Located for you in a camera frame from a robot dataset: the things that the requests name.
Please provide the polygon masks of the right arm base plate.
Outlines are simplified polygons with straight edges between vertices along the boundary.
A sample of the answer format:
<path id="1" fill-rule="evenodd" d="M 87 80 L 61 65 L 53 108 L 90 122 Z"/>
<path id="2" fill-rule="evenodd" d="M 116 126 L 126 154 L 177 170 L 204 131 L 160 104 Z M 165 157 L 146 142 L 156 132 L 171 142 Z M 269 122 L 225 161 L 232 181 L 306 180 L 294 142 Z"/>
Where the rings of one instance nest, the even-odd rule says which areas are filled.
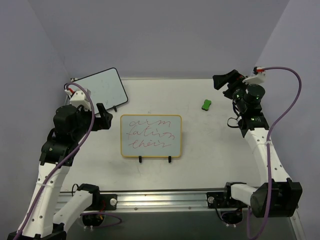
<path id="1" fill-rule="evenodd" d="M 228 204 L 223 191 L 211 191 L 206 193 L 207 207 L 213 208 L 227 208 Z"/>

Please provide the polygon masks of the yellow framed whiteboard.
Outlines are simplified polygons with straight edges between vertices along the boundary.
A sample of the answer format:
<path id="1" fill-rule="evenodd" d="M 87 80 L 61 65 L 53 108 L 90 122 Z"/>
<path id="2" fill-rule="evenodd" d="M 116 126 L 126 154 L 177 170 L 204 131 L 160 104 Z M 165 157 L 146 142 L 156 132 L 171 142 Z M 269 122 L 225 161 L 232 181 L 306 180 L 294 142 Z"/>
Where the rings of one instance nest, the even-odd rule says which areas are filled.
<path id="1" fill-rule="evenodd" d="M 183 120 L 177 114 L 123 114 L 120 153 L 124 158 L 179 158 Z"/>

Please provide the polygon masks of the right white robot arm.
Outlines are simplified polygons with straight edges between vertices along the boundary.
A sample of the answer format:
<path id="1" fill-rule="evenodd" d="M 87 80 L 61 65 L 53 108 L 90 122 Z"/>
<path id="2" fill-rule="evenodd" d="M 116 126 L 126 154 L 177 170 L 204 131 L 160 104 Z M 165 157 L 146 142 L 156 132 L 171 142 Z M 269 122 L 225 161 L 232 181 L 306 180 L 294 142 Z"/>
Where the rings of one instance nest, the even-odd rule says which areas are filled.
<path id="1" fill-rule="evenodd" d="M 303 193 L 299 182 L 291 179 L 284 169 L 271 140 L 269 126 L 261 105 L 265 89 L 260 85 L 265 71 L 258 68 L 254 76 L 246 77 L 237 70 L 223 75 L 214 75 L 213 87 L 232 101 L 237 114 L 237 127 L 247 141 L 256 161 L 260 187 L 244 182 L 227 182 L 221 197 L 215 197 L 219 207 L 250 207 L 257 218 L 292 217 Z"/>

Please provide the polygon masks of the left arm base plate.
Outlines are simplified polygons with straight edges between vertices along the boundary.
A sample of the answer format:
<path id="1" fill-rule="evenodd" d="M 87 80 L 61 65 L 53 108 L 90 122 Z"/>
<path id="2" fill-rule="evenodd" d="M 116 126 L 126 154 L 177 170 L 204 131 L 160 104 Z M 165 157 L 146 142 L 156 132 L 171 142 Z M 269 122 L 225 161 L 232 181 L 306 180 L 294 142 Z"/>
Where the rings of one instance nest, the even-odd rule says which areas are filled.
<path id="1" fill-rule="evenodd" d="M 102 211 L 115 211 L 117 209 L 118 195 L 114 193 L 97 193 L 93 195 L 91 209 Z"/>

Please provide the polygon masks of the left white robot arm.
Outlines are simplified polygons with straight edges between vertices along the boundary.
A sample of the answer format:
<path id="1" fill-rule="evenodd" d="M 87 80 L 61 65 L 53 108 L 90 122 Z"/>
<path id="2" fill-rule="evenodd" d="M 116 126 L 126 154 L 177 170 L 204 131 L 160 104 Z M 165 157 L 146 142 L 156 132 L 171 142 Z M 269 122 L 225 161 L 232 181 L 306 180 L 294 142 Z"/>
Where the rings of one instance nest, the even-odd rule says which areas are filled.
<path id="1" fill-rule="evenodd" d="M 85 210 L 100 206 L 99 187 L 83 183 L 79 192 L 60 212 L 55 212 L 62 184 L 73 165 L 74 157 L 91 131 L 108 130 L 113 119 L 102 103 L 99 116 L 85 110 L 83 104 L 59 107 L 53 117 L 54 127 L 41 148 L 38 177 L 27 213 L 9 240 L 65 240 L 67 232 Z"/>

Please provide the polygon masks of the green whiteboard eraser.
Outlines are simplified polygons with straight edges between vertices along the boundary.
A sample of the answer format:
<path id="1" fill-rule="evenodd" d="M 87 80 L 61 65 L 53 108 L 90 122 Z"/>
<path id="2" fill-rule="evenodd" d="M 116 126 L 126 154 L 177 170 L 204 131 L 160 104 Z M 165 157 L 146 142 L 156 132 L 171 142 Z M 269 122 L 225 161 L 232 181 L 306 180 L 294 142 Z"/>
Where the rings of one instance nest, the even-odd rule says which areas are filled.
<path id="1" fill-rule="evenodd" d="M 201 106 L 201 109 L 204 110 L 204 111 L 208 111 L 210 106 L 211 106 L 211 104 L 212 104 L 211 100 L 205 99 L 204 102 L 203 102 L 203 105 Z"/>

